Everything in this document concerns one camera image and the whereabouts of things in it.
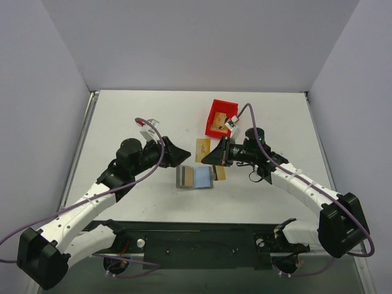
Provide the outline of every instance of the white wall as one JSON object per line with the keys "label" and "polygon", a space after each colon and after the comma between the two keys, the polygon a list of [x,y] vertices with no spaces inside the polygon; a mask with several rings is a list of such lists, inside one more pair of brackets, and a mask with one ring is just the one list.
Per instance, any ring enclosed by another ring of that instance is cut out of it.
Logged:
{"label": "white wall", "polygon": [[358,0],[42,0],[90,89],[307,91]]}
{"label": "white wall", "polygon": [[[39,0],[0,1],[0,237],[52,213],[70,168],[88,89]],[[0,248],[15,259],[18,238]],[[0,293],[27,275],[0,264]]]}
{"label": "white wall", "polygon": [[391,293],[392,1],[361,0],[309,93],[337,188],[361,199],[378,293]]}

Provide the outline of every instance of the yellow card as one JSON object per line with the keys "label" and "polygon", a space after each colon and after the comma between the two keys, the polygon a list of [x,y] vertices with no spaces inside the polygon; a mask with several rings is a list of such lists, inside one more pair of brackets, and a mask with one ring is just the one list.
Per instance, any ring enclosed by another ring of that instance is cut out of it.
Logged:
{"label": "yellow card", "polygon": [[211,148],[211,139],[196,139],[196,158],[195,162],[202,162],[202,159],[209,154]]}
{"label": "yellow card", "polygon": [[226,179],[225,167],[220,165],[213,165],[213,173],[215,175],[215,181],[223,181]]}
{"label": "yellow card", "polygon": [[194,186],[194,169],[193,167],[184,167],[184,186],[193,187]]}
{"label": "yellow card", "polygon": [[213,124],[211,125],[211,130],[216,130],[217,132],[227,133],[228,128],[225,126],[226,113],[215,112],[215,117]]}

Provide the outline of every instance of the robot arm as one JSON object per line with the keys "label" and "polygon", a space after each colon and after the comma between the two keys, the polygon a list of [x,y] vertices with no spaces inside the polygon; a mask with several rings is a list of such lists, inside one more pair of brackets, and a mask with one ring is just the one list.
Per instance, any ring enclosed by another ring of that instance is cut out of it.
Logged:
{"label": "robot arm", "polygon": [[[271,150],[265,143],[262,129],[257,128],[257,134],[256,138],[254,129],[248,129],[242,145],[236,144],[232,138],[223,137],[218,146],[202,160],[202,163],[226,167],[231,166],[234,161],[247,163],[253,167],[254,172],[261,179],[287,191],[318,216],[319,222],[315,224],[289,219],[278,225],[274,230],[275,242],[278,245],[282,247],[286,244],[322,246],[330,255],[340,258],[366,239],[361,229],[346,213],[318,190],[328,194],[348,209],[369,232],[362,207],[356,196],[351,193],[341,195],[311,180],[286,158]],[[260,150],[257,141],[262,144],[265,153]]]}
{"label": "robot arm", "polygon": [[[124,140],[116,152],[116,159],[98,177],[77,202],[84,204],[60,214],[38,230],[28,228],[20,236],[17,265],[44,290],[52,288],[79,260],[108,247],[116,238],[123,238],[124,230],[108,220],[95,230],[79,233],[102,211],[119,202],[133,186],[120,189],[135,181],[135,176],[157,165],[162,153],[155,133],[143,124],[141,134],[147,139],[142,148],[134,138]],[[162,137],[164,155],[160,167],[176,167],[190,156],[188,151],[176,147],[168,137]]]}

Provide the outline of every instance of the cable tie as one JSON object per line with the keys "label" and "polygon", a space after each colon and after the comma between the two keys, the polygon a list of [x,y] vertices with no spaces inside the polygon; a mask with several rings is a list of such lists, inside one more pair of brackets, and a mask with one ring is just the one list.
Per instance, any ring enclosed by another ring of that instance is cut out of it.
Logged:
{"label": "cable tie", "polygon": [[309,185],[307,185],[307,187],[304,190],[304,193],[306,193],[307,190],[309,190],[312,186],[314,186],[315,184],[317,184],[315,181],[312,181]]}
{"label": "cable tie", "polygon": [[94,208],[94,211],[96,212],[96,216],[98,216],[99,213],[98,213],[98,211],[97,211],[97,207],[96,207],[96,205],[94,204],[94,202],[93,202],[89,197],[87,197],[87,196],[85,196],[85,195],[83,195],[82,198],[86,199],[86,200],[92,205],[92,207]]}
{"label": "cable tie", "polygon": [[296,175],[302,174],[302,170],[296,170],[293,172],[287,179],[288,182],[290,182]]}

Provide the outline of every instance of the tabletop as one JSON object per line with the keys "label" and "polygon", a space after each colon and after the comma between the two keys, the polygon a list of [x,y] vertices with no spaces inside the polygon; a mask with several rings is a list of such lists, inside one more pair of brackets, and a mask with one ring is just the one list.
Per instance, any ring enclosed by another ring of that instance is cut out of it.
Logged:
{"label": "tabletop", "polygon": [[[325,255],[301,255],[306,266],[298,272],[317,271],[329,261]],[[307,278],[284,279],[274,269],[255,271],[253,268],[237,269],[160,269],[141,279],[113,279],[105,277],[100,258],[85,258],[71,267],[64,279],[53,289],[40,294],[70,293],[137,293],[137,294],[368,294],[361,285],[354,258],[344,256],[321,275]],[[136,274],[141,266],[132,265],[127,274]]]}
{"label": "tabletop", "polygon": [[[154,118],[158,130],[178,147],[192,153],[183,164],[193,167],[197,138],[205,138],[206,120],[214,99],[236,102],[239,109],[251,103],[257,126],[265,131],[271,149],[286,157],[314,181],[330,188],[325,163],[303,93],[185,92],[185,91],[101,91],[97,98],[83,148],[66,191],[66,206],[76,202],[115,158],[126,138],[144,142],[134,118]],[[242,143],[251,127],[246,110],[239,122]],[[219,140],[211,139],[211,149]],[[213,189],[176,188],[175,168],[159,168],[137,184],[119,203],[96,219],[155,222],[217,222],[280,224],[295,217],[316,221],[297,199],[264,181],[248,179],[251,167],[225,168],[227,179],[215,181]]]}

